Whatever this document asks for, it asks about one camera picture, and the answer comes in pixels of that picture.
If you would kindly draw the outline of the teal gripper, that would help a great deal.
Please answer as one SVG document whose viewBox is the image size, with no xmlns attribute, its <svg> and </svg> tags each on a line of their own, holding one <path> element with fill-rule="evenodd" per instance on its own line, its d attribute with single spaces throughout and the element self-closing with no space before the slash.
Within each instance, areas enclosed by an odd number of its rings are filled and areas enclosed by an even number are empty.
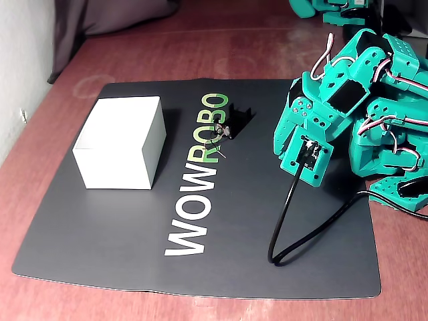
<svg viewBox="0 0 428 321">
<path fill-rule="evenodd" d="M 312 112 L 326 121 L 321 126 L 326 142 L 341 135 L 354 121 L 354 111 L 368 97 L 371 65 L 362 60 L 334 60 L 324 68 L 324 76 L 313 80 L 310 72 L 291 85 L 286 104 L 274 131 L 274 154 L 282 160 L 295 129 L 304 127 Z"/>
</svg>

